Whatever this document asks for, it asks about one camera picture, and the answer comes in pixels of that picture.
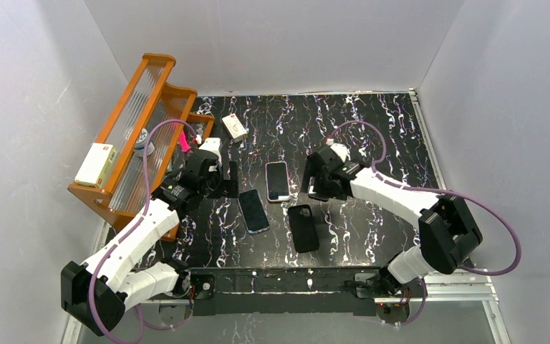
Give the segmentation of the blue smartphone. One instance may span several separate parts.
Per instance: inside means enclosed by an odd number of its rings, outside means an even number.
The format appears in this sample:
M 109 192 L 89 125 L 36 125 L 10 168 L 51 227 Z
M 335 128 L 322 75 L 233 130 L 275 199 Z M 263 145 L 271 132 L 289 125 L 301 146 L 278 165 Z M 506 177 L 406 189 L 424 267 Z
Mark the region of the blue smartphone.
M 246 230 L 250 235 L 269 229 L 270 223 L 256 189 L 241 192 L 238 195 L 238 203 Z

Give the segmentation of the black phone case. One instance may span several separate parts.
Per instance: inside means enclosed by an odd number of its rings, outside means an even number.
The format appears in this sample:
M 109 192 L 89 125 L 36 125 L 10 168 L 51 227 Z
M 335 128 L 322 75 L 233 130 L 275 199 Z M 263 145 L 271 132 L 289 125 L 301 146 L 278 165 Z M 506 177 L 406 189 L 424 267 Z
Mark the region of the black phone case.
M 291 206 L 287 216 L 295 251 L 300 254 L 317 251 L 320 243 L 311 207 Z

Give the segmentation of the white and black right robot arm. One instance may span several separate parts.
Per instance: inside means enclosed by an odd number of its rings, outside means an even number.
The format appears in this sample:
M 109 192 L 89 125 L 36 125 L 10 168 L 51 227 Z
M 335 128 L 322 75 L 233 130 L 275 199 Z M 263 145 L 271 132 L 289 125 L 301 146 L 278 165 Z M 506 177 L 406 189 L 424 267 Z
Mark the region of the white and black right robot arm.
M 452 274 L 483 241 L 462 198 L 416 191 L 351 160 L 342 144 L 326 145 L 307 156 L 301 191 L 321 201 L 367 201 L 417 229 L 419 243 L 380 268 L 375 283 L 379 287 L 400 287 L 433 272 Z

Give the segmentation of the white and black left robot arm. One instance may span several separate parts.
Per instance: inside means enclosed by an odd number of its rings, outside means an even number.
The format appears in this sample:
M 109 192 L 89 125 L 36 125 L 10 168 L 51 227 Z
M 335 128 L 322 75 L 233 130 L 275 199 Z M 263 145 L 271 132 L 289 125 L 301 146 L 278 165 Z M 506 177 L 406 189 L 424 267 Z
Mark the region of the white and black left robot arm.
M 134 272 L 163 235 L 179 225 L 204 199 L 223 196 L 221 156 L 198 149 L 184 167 L 170 173 L 149 195 L 144 209 L 100 251 L 60 275 L 62 309 L 95 335 L 118 343 L 112 330 L 130 309 L 153 296 L 172 292 L 187 264 L 172 259 Z

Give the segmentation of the pink marker pen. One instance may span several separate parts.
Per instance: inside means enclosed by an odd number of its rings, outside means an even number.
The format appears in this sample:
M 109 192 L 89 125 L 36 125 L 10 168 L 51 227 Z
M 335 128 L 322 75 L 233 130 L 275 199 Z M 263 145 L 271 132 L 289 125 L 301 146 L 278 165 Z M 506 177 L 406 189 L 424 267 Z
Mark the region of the pink marker pen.
M 184 131 L 180 132 L 178 144 L 183 153 L 187 153 L 190 150 L 190 145 Z

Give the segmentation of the small white carton box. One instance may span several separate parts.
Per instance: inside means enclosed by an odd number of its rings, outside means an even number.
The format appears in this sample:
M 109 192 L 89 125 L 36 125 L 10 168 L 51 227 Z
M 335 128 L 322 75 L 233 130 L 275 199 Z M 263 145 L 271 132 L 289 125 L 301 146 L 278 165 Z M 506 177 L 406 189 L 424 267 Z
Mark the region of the small white carton box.
M 223 116 L 221 122 L 234 143 L 238 143 L 247 138 L 249 131 L 243 126 L 235 114 Z

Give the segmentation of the white and blue tape roll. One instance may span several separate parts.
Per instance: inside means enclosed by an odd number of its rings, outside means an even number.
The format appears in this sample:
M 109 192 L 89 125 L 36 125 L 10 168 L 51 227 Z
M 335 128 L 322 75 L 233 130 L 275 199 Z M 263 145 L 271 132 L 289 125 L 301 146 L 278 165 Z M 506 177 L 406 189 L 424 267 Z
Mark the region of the white and blue tape roll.
M 149 139 L 149 132 L 143 128 L 134 144 L 134 154 L 138 157 L 143 157 L 144 153 L 150 156 L 155 151 L 155 146 L 151 139 Z

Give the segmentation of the orange wooden shelf rack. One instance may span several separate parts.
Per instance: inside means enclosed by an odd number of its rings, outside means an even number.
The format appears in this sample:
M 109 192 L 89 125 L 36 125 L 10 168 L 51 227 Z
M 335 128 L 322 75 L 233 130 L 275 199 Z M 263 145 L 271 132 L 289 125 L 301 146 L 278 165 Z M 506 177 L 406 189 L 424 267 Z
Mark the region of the orange wooden shelf rack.
M 146 53 L 90 150 L 108 157 L 84 162 L 68 190 L 116 232 L 141 212 L 147 192 L 197 135 L 210 136 L 215 118 L 192 111 L 196 90 L 168 83 L 176 64 Z

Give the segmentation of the white and green box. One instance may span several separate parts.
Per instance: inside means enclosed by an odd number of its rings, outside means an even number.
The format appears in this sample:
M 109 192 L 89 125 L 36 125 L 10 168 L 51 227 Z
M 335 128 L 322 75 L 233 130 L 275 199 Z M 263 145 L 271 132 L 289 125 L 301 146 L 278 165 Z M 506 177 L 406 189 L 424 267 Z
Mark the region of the white and green box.
M 103 188 L 117 151 L 112 144 L 93 143 L 80 166 L 74 182 L 81 186 Z

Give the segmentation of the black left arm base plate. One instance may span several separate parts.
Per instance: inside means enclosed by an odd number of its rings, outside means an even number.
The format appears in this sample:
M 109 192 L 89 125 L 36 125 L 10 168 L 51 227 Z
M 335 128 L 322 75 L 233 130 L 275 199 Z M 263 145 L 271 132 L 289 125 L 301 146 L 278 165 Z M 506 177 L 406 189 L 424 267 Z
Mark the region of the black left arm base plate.
M 213 297 L 214 283 L 213 275 L 183 272 L 174 289 L 160 298 L 158 314 L 162 324 L 175 328 L 190 320 L 196 301 Z

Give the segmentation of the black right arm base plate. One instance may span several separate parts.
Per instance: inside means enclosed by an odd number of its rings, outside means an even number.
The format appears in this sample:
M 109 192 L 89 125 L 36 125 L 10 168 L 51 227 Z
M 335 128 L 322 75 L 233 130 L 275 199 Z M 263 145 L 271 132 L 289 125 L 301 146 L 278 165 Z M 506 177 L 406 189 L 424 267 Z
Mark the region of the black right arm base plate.
M 381 323 L 396 328 L 415 321 L 424 310 L 428 296 L 426 283 L 420 277 L 399 285 L 392 278 L 381 278 L 378 273 L 360 272 L 349 285 L 355 297 L 375 302 Z

